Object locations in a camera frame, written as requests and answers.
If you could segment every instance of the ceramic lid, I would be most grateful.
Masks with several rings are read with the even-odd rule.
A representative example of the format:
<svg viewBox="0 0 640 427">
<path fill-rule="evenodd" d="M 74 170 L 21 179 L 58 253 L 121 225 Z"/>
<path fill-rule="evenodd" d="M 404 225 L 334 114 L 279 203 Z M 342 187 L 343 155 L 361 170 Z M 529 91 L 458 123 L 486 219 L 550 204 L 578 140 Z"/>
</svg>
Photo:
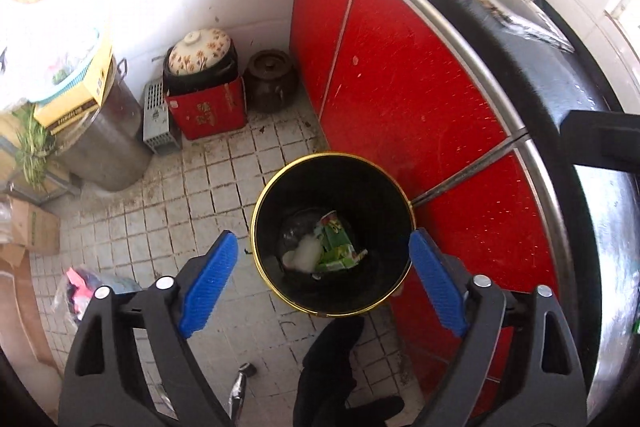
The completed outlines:
<svg viewBox="0 0 640 427">
<path fill-rule="evenodd" d="M 191 74 L 215 66 L 226 55 L 231 38 L 222 30 L 210 28 L 187 33 L 171 50 L 169 71 Z"/>
</svg>

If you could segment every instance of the yellow box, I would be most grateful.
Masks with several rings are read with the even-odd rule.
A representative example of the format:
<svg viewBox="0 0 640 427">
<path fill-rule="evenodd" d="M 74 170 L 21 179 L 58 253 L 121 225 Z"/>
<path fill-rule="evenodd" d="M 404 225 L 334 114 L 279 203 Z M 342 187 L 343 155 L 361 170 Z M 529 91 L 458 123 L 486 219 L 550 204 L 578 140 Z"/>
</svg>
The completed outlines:
<svg viewBox="0 0 640 427">
<path fill-rule="evenodd" d="M 113 55 L 113 45 L 109 35 L 105 33 L 82 82 L 66 90 L 51 102 L 45 105 L 38 104 L 33 113 L 35 119 L 51 134 L 55 134 L 79 120 L 82 115 L 101 106 L 111 55 Z"/>
</svg>

